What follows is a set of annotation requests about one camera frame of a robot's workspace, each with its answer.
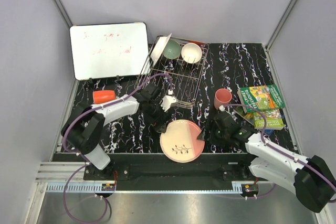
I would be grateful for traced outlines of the wire dish rack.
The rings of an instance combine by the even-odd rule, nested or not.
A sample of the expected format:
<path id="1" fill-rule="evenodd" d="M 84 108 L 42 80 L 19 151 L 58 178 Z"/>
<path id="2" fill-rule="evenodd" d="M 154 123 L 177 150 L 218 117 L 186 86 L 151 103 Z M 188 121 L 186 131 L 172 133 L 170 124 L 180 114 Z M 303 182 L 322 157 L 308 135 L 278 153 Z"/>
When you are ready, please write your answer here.
<path id="1" fill-rule="evenodd" d="M 135 86 L 141 85 L 147 78 L 153 76 L 149 82 L 153 83 L 161 94 L 160 98 L 167 95 L 169 89 L 173 90 L 174 96 L 178 99 L 179 108 L 190 109 L 194 106 L 198 98 L 198 90 L 201 83 L 201 76 L 203 75 L 204 63 L 208 54 L 209 44 L 199 41 L 191 41 L 186 39 L 174 38 L 171 40 L 177 41 L 181 49 L 188 43 L 195 43 L 200 46 L 202 50 L 201 60 L 197 63 L 190 64 L 182 59 L 180 56 L 176 59 L 167 59 L 161 54 L 157 63 L 153 66 L 153 61 L 150 54 L 157 43 L 159 35 L 154 40 L 143 68 L 137 78 Z"/>

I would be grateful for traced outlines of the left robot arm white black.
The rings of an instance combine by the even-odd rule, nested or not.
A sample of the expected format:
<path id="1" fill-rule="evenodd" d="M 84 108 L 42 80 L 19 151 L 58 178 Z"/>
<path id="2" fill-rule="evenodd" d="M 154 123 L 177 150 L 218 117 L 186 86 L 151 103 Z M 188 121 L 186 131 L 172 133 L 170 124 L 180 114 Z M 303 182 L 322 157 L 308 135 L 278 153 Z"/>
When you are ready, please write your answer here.
<path id="1" fill-rule="evenodd" d="M 124 116 L 141 112 L 156 132 L 166 132 L 171 119 L 168 110 L 177 104 L 177 98 L 171 90 L 162 98 L 159 97 L 160 93 L 157 86 L 149 83 L 144 89 L 113 101 L 77 106 L 61 130 L 64 143 L 70 143 L 76 152 L 91 163 L 99 178 L 109 179 L 113 175 L 111 158 L 99 144 L 103 128 Z"/>

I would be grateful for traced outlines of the green children's book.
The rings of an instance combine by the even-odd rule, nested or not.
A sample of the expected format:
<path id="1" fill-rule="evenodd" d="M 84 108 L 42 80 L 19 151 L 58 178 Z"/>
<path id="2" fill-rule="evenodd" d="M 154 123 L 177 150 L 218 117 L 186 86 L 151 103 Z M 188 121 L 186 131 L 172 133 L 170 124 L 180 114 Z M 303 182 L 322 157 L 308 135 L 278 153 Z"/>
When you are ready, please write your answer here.
<path id="1" fill-rule="evenodd" d="M 275 84 L 240 88 L 237 94 L 241 104 L 259 111 L 283 109 L 285 107 L 285 102 Z M 243 107 L 243 109 L 245 113 L 252 112 L 250 108 Z"/>

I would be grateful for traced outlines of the green ceramic bowl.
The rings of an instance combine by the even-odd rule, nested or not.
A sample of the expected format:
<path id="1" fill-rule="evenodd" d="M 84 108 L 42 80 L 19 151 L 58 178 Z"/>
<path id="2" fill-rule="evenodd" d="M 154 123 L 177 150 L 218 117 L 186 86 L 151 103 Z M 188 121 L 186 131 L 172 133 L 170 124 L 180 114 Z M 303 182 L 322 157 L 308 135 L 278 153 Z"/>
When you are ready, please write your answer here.
<path id="1" fill-rule="evenodd" d="M 163 50 L 163 56 L 167 59 L 176 59 L 180 56 L 181 46 L 175 40 L 169 40 Z"/>

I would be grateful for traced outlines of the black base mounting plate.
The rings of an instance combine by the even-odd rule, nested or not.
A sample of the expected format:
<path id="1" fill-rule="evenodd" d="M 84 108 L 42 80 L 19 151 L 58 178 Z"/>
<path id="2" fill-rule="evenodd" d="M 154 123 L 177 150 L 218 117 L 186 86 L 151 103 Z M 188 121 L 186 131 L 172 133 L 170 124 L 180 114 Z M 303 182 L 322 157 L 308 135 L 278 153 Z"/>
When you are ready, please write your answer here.
<path id="1" fill-rule="evenodd" d="M 247 153 L 203 153 L 194 161 L 177 163 L 164 154 L 111 154 L 98 170 L 89 165 L 84 180 L 117 180 L 118 191 L 230 190 L 233 181 L 254 182 L 249 171 L 254 156 Z"/>

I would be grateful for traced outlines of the pink cream floral plate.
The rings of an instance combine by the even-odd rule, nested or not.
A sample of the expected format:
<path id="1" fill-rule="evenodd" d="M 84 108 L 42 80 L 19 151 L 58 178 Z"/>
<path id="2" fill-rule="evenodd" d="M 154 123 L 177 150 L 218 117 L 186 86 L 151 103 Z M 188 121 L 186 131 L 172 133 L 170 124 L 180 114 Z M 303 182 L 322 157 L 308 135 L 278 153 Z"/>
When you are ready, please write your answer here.
<path id="1" fill-rule="evenodd" d="M 160 135 L 160 146 L 164 155 L 177 163 L 189 163 L 203 152 L 205 142 L 197 137 L 201 129 L 189 120 L 175 120 L 168 124 Z"/>

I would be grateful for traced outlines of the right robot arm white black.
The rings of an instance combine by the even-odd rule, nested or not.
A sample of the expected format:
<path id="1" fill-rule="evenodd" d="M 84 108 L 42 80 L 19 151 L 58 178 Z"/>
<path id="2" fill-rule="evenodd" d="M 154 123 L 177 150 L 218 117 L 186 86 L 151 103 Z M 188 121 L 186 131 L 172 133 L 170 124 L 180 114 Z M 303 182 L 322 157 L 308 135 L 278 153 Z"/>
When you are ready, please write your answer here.
<path id="1" fill-rule="evenodd" d="M 239 126 L 227 112 L 217 113 L 203 129 L 189 120 L 175 120 L 160 128 L 159 134 L 164 155 L 175 162 L 196 160 L 206 142 L 230 143 L 254 157 L 238 167 L 242 179 L 266 179 L 292 192 L 313 212 L 335 202 L 335 177 L 321 157 L 293 153 L 257 130 Z"/>

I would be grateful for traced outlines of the large white plate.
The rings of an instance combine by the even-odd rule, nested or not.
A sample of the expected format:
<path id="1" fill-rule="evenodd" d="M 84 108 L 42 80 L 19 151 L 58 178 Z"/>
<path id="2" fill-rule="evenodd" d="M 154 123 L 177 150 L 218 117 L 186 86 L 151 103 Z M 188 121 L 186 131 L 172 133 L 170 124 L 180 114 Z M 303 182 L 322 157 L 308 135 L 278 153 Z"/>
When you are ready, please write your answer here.
<path id="1" fill-rule="evenodd" d="M 153 66 L 157 63 L 159 60 L 161 54 L 163 53 L 163 50 L 165 49 L 167 43 L 169 42 L 172 34 L 169 34 L 168 36 L 160 36 L 157 43 L 155 44 L 151 54 L 150 58 L 153 61 Z"/>

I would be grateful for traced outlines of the white whiteboard black frame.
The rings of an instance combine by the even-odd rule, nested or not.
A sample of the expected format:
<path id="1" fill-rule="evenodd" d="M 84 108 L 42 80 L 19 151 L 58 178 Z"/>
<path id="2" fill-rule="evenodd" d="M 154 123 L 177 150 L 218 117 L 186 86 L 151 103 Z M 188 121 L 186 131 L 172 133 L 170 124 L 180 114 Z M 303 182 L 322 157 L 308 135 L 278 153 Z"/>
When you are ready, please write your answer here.
<path id="1" fill-rule="evenodd" d="M 141 73 L 149 53 L 144 22 L 72 26 L 69 31 L 77 80 Z"/>

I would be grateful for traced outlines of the small white bowl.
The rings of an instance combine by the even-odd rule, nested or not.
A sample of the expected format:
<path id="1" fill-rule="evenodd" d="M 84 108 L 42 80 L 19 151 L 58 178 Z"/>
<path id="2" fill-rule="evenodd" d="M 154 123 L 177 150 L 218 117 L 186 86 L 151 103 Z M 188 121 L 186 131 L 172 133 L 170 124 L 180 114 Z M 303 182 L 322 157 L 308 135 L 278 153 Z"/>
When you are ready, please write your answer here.
<path id="1" fill-rule="evenodd" d="M 194 64 L 201 60 L 202 50 L 197 44 L 188 43 L 182 47 L 181 56 L 187 63 Z"/>

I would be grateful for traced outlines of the pink plastic cup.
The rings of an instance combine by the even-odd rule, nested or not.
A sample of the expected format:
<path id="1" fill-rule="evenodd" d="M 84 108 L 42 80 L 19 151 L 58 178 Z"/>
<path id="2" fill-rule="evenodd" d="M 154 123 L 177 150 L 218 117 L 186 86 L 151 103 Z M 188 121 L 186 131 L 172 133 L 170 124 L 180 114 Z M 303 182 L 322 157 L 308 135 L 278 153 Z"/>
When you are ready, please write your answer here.
<path id="1" fill-rule="evenodd" d="M 221 105 L 229 104 L 232 99 L 232 93 L 224 88 L 218 89 L 215 92 L 215 98 L 214 98 L 214 107 L 216 109 L 219 109 Z"/>

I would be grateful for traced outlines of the orange mug white inside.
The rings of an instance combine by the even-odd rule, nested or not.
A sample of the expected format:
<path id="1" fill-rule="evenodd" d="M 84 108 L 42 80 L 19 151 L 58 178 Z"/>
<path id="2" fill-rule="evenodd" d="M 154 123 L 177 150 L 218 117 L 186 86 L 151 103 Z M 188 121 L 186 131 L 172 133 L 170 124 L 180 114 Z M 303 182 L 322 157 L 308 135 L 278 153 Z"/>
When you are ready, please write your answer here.
<path id="1" fill-rule="evenodd" d="M 116 99 L 115 92 L 113 90 L 99 90 L 92 93 L 93 103 L 102 104 Z"/>

